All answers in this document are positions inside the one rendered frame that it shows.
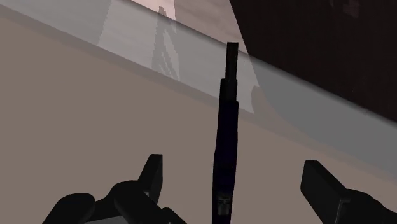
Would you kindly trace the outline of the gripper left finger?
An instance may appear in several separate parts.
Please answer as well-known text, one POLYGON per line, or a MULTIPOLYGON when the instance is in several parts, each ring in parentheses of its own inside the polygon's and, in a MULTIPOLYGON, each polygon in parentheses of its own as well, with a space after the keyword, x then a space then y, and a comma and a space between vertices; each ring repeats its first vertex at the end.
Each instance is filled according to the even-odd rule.
POLYGON ((89 193, 59 199, 43 224, 186 224, 158 200, 163 183, 163 156, 151 154, 137 180, 115 184, 101 200, 89 193))

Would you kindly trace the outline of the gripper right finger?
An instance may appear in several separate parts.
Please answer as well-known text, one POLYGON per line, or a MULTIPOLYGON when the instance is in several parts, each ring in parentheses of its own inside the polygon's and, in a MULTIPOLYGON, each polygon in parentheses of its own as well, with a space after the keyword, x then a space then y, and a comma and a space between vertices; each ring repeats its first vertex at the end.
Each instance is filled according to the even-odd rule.
POLYGON ((346 188, 317 160, 306 160, 300 190, 323 224, 397 224, 397 212, 346 188))

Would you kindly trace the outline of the black pen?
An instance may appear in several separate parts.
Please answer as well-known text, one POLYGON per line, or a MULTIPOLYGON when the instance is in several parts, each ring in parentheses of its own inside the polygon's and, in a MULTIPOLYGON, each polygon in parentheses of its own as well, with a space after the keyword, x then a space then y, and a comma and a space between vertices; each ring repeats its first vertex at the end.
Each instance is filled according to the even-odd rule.
POLYGON ((227 43, 225 77, 220 82, 218 127, 212 175, 211 224, 231 224, 238 145, 238 46, 236 42, 227 43))

